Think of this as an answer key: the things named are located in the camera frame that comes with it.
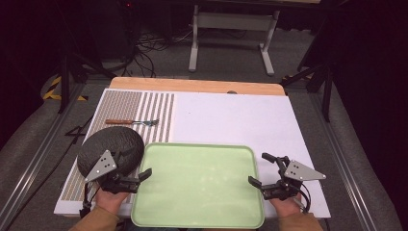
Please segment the white metal desk frame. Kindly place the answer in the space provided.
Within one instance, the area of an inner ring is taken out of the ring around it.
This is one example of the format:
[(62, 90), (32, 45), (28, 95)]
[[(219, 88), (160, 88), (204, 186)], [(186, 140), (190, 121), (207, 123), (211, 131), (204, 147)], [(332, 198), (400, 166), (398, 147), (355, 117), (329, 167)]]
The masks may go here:
[(268, 53), (271, 39), (276, 29), (280, 12), (274, 11), (271, 15), (237, 14), (237, 13), (208, 13), (199, 10), (195, 5), (192, 16), (192, 45), (189, 62), (189, 72), (195, 72), (198, 59), (198, 30), (205, 29), (230, 29), (246, 31), (263, 31), (266, 33), (265, 41), (259, 44), (260, 53), (268, 76), (273, 76), (275, 71)]

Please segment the light green tray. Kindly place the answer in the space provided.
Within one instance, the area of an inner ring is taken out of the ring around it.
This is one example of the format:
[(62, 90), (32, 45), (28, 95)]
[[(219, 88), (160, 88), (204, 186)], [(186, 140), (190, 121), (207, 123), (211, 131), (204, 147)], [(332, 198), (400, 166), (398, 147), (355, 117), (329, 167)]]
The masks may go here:
[(152, 170), (134, 197), (141, 227), (256, 229), (264, 223), (252, 150), (241, 145), (150, 143), (140, 169)]

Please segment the aluminium floor rail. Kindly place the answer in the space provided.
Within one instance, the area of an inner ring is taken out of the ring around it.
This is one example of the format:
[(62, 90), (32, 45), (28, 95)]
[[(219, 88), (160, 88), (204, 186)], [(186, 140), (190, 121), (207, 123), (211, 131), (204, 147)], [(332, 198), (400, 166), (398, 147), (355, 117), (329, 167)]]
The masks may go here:
[(12, 223), (84, 87), (72, 87), (61, 113), (59, 101), (45, 101), (0, 151), (0, 231), (6, 231)]
[(324, 134), (329, 140), (330, 146), (332, 148), (334, 162), (342, 177), (348, 197), (353, 205), (354, 211), (356, 212), (357, 218), (360, 221), (363, 231), (378, 231), (370, 214), (366, 201), (363, 198), (362, 192), (357, 185), (357, 182), (346, 161), (337, 136), (335, 135), (331, 124), (325, 120), (325, 117), (320, 108), (321, 105), (319, 97), (316, 94), (312, 93), (309, 95), (309, 98), (312, 102), (315, 112), (318, 115)]

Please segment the person's left hand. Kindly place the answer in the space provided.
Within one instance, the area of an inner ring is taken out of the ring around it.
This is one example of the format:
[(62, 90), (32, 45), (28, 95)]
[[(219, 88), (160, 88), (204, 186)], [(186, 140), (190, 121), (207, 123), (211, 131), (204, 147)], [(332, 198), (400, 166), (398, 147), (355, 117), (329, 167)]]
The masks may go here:
[(122, 202), (129, 196), (127, 192), (105, 192), (99, 190), (95, 196), (95, 203), (98, 207), (116, 215)]

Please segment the white table cover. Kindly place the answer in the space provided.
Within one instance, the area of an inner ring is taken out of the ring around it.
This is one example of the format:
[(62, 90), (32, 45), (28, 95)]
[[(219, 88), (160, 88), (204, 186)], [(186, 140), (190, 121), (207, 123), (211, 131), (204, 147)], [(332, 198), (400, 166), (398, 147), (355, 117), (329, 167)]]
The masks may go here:
[(279, 178), (267, 152), (311, 167), (309, 151), (287, 96), (174, 91), (169, 142), (241, 144), (257, 158), (260, 180)]

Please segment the black tripod stand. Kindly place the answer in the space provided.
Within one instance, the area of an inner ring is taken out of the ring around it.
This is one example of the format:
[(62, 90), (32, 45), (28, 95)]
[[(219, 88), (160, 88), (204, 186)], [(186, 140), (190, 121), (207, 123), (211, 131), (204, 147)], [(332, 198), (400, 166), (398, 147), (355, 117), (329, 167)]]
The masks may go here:
[(92, 38), (82, 0), (49, 0), (49, 14), (59, 38), (62, 102), (59, 112), (71, 101), (70, 81), (85, 84), (91, 73), (113, 79), (115, 74), (105, 68)]
[(326, 122), (330, 121), (329, 108), (333, 83), (330, 71), (332, 55), (330, 54), (329, 46), (324, 41), (329, 34), (329, 26), (330, 19), (326, 16), (297, 68), (298, 73), (293, 76), (285, 76), (280, 82), (280, 85), (285, 88), (300, 79), (306, 79), (310, 76), (306, 84), (308, 92), (317, 93), (320, 87), (323, 87), (321, 113)]

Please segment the wooden table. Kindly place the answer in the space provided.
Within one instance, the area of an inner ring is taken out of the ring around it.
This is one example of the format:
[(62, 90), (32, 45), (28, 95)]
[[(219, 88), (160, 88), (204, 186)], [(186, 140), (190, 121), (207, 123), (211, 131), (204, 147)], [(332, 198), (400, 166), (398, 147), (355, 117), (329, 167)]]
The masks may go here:
[(253, 95), (286, 95), (283, 87), (279, 84), (141, 77), (114, 77), (110, 83), (110, 88), (120, 90), (161, 90), (211, 93), (235, 92), (237, 94)]

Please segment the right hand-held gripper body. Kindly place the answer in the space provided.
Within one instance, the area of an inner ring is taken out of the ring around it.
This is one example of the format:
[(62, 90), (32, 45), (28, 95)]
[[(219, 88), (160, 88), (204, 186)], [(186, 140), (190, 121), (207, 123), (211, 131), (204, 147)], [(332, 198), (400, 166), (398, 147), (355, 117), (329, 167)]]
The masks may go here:
[(271, 185), (263, 186), (261, 193), (265, 200), (279, 198), (285, 200), (301, 192), (304, 181), (325, 179), (326, 176), (313, 168), (307, 167), (287, 156), (277, 157), (278, 175), (280, 179)]

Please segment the striped woven placemat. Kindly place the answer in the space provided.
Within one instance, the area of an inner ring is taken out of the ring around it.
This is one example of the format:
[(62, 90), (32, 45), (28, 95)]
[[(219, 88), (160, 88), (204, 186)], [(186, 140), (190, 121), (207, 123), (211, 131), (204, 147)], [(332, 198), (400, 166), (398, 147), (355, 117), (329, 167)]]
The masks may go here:
[[(127, 125), (127, 127), (136, 131), (145, 144), (169, 142), (175, 102), (176, 96), (173, 92), (107, 89), (102, 94), (83, 143), (94, 133), (112, 127), (105, 124), (106, 119), (159, 119), (159, 124), (155, 126)], [(84, 186), (85, 179), (77, 167), (76, 160), (65, 181), (60, 201), (82, 201)]]

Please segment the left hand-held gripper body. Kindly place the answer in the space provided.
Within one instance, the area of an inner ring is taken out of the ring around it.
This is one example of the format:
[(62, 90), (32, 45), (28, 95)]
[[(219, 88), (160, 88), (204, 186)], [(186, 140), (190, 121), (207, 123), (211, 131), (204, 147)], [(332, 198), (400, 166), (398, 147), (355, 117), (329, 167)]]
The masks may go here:
[(112, 153), (106, 150), (90, 169), (85, 182), (97, 182), (100, 188), (110, 193), (136, 193), (140, 180), (125, 176), (119, 171)]

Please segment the person's right hand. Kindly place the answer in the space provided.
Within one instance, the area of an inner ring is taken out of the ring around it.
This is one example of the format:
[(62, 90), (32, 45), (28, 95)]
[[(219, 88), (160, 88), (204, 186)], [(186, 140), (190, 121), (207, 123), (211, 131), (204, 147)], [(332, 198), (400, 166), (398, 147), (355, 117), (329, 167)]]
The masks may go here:
[(297, 202), (301, 201), (301, 194), (298, 193), (295, 197), (290, 197), (285, 200), (279, 198), (270, 199), (270, 204), (274, 207), (278, 218), (288, 218), (299, 216), (302, 214)]

